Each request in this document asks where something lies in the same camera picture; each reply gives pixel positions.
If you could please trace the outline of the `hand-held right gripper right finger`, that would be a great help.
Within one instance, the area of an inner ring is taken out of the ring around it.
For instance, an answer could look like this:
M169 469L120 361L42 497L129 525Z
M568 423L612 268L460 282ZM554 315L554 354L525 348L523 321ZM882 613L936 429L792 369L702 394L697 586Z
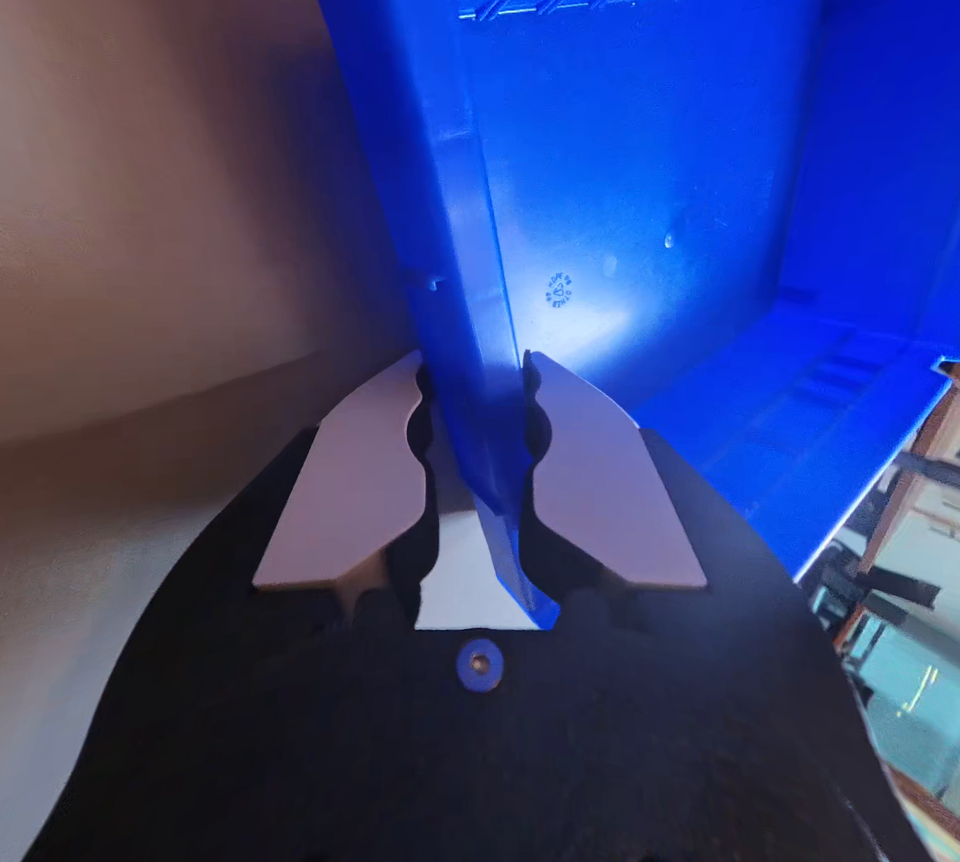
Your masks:
M705 590L705 572L631 416L543 352L525 352L523 378L532 464L521 568L529 580L545 593Z

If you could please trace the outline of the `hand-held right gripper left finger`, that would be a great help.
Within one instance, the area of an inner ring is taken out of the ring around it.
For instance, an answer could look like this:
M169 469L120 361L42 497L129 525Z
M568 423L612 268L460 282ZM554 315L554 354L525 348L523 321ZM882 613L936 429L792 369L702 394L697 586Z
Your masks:
M253 576L261 592L337 587L380 563L419 596L439 556L431 387L413 351L320 422Z

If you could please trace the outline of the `blue plastic bin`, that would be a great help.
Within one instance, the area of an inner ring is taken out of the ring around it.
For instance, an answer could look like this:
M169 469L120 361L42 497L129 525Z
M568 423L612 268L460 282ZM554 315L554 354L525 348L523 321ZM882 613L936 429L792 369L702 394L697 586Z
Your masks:
M801 573L958 359L958 0L318 3L513 598L527 351Z

